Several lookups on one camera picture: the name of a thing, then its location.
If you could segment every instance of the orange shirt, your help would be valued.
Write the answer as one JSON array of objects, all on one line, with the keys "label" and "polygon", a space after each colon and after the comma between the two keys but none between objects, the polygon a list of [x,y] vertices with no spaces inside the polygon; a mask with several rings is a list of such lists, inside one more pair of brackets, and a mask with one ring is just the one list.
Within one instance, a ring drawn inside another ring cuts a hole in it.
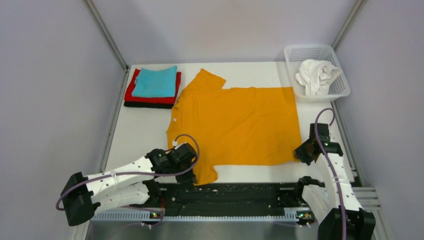
[{"label": "orange shirt", "polygon": [[[200,158],[197,185],[218,179],[216,165],[277,165],[294,160],[302,143],[291,87],[222,89],[225,79],[202,69],[181,92],[167,130],[168,145],[179,134],[193,136]],[[195,144],[188,137],[178,143]]]}]

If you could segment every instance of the gray floor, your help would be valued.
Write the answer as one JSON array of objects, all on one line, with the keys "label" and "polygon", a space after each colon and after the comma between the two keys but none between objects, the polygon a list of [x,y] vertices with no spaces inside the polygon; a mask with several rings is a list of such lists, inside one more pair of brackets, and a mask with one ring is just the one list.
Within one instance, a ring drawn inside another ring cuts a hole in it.
[{"label": "gray floor", "polygon": [[164,222],[149,230],[129,222],[92,223],[86,240],[317,240],[318,226],[293,228],[271,222]]}]

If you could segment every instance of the red folded shirt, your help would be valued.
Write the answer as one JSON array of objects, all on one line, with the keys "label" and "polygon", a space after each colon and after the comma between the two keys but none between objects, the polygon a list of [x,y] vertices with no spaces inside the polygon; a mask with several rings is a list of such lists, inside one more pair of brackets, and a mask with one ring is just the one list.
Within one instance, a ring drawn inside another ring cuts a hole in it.
[{"label": "red folded shirt", "polygon": [[170,109],[174,106],[177,99],[178,89],[181,83],[181,72],[176,73],[175,80],[175,96],[171,97],[138,97],[132,96],[134,88],[136,87],[136,78],[139,75],[140,70],[136,69],[132,76],[131,82],[126,88],[125,96],[123,97],[123,105],[126,107],[139,107],[139,108],[160,108]]}]

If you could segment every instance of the white table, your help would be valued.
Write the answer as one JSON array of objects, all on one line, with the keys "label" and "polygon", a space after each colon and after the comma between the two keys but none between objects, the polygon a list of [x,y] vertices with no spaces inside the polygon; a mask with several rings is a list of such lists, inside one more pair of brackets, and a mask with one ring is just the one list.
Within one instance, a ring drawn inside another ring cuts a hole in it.
[{"label": "white table", "polygon": [[[146,68],[161,70],[175,64],[145,64],[132,65],[127,85],[130,83],[135,69]],[[290,87],[288,71],[285,62],[225,62],[225,63],[181,63],[176,64],[181,75],[179,93],[195,78],[200,69],[205,69],[226,79],[223,88],[256,87],[275,88]],[[297,103],[302,141],[309,137],[309,127],[315,122],[317,114],[324,108],[330,108],[329,102]],[[319,122],[329,123],[332,113],[324,113]],[[170,109],[153,109],[121,106],[109,156],[106,171],[126,165],[153,149],[167,149],[166,130],[171,121]],[[338,142],[343,152],[345,147],[337,123],[330,127],[331,141]],[[344,165],[350,166],[347,155],[344,154]],[[272,166],[221,165],[215,166],[218,179],[215,183],[295,183],[303,176],[323,180],[315,164],[307,166],[304,163],[288,162]],[[348,178],[354,181],[350,167],[345,167]],[[175,183],[174,177],[157,178],[161,183]]]}]

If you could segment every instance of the folded clothing stack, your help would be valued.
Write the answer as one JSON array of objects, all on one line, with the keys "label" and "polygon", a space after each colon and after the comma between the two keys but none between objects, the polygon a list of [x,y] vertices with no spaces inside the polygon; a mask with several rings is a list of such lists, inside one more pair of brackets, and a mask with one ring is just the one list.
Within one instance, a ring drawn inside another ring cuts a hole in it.
[{"label": "folded clothing stack", "polygon": [[159,71],[136,69],[125,91],[123,105],[171,109],[177,99],[180,82],[181,72],[177,72],[177,66]]}]

